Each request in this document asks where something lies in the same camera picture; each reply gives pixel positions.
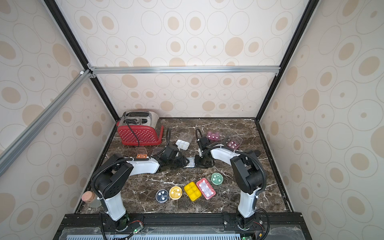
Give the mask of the green round pillbox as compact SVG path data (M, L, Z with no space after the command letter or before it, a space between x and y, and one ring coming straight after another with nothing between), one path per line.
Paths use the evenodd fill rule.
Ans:
M214 184L214 185L221 185L223 183L223 176L220 174L220 173L213 173L211 175L211 182Z

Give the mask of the red rectangular pillbox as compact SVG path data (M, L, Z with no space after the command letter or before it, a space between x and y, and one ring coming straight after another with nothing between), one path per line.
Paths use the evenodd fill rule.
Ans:
M216 195L216 191L206 178L202 178L197 181L196 185L206 200L210 200Z

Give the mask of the magenta pillbox clear lid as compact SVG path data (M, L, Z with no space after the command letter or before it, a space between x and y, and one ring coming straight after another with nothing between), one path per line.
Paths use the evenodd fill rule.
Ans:
M242 145L242 142L243 142L243 139L241 137L232 136L226 141L226 145L232 150L237 150Z

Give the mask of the yellow lidded rectangular pillbox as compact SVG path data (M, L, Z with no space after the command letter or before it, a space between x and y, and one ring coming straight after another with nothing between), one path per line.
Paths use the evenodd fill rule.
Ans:
M184 187L184 190L192 202L196 201L197 199L199 199L202 196L202 193L199 190L199 188L197 187L195 182L188 183Z

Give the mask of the yellow round pillbox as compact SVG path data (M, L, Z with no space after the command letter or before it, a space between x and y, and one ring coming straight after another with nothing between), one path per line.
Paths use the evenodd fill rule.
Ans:
M182 194L183 194L182 188L179 186L173 186L169 191L169 196L172 200L180 199L182 197Z

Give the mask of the dark blue round pillbox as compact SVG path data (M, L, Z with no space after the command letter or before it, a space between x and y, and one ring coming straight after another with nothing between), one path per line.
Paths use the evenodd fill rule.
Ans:
M156 193L156 201L158 203L165 203L168 199L169 199L169 193L167 190L162 189Z

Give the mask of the light blue rectangular pillbox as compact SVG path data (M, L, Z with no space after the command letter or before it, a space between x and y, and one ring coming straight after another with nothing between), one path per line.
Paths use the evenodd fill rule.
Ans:
M194 157L187 157L187 160L189 163L186 165L186 168L194 168L195 167L195 158Z

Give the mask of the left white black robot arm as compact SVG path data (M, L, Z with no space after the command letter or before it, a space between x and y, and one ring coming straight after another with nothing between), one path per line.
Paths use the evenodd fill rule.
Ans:
M170 144L170 128L167 129L166 140L163 149L143 159L114 154L92 175L91 188L113 221L121 220L127 213L121 191L130 176L157 174L168 169L184 168L190 163L177 145Z

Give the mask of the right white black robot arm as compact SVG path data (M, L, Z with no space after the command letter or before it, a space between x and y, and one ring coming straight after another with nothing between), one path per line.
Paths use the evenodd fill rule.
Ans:
M232 167L235 181L241 190L237 209L237 222L242 230L248 229L257 214L257 198L267 186L267 173L259 161L260 151L241 151L240 142L226 141L214 143L203 136L200 129L195 130L199 154L195 156L197 168L208 169L215 161L222 161Z

